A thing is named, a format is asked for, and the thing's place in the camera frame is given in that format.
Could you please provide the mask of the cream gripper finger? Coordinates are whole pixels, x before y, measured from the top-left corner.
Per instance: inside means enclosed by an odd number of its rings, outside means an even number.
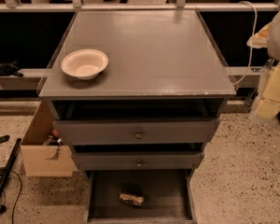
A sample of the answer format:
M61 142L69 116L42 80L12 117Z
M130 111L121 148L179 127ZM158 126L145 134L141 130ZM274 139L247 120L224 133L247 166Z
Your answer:
M252 121L269 121L280 112L280 63L260 74L258 95L251 107Z
M253 49L266 48L268 43L269 30L271 28L271 23L269 22L263 26L257 33L253 34L246 44Z

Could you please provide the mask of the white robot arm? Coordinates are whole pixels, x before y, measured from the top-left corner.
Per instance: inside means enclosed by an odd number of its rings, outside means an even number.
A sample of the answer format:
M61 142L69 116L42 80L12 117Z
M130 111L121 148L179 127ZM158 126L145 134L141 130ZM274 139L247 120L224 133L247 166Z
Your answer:
M254 49L266 48L269 57L277 61L276 66L262 69L258 95L251 107L251 120L265 123L280 112L280 10L246 44Z

